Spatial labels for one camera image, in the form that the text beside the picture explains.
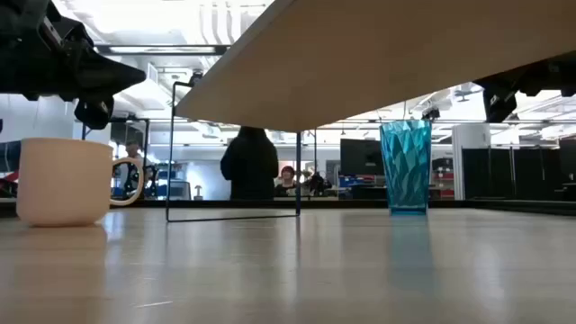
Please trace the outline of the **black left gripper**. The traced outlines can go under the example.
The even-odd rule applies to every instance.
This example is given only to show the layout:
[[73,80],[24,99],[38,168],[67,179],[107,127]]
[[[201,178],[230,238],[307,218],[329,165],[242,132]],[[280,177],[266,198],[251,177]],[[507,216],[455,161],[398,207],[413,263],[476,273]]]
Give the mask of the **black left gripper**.
[[99,131],[113,115],[113,95],[147,75],[93,46],[85,26],[60,14],[50,0],[1,0],[1,92],[32,101],[42,95],[80,99],[76,118]]

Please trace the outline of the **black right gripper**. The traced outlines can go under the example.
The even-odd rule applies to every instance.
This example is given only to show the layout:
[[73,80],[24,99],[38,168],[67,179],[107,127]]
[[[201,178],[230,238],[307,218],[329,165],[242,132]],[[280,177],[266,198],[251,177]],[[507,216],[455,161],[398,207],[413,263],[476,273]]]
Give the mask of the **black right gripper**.
[[536,96],[542,90],[558,90],[562,97],[575,95],[575,52],[485,76],[473,81],[483,87],[486,122],[503,122],[517,109],[518,90]]

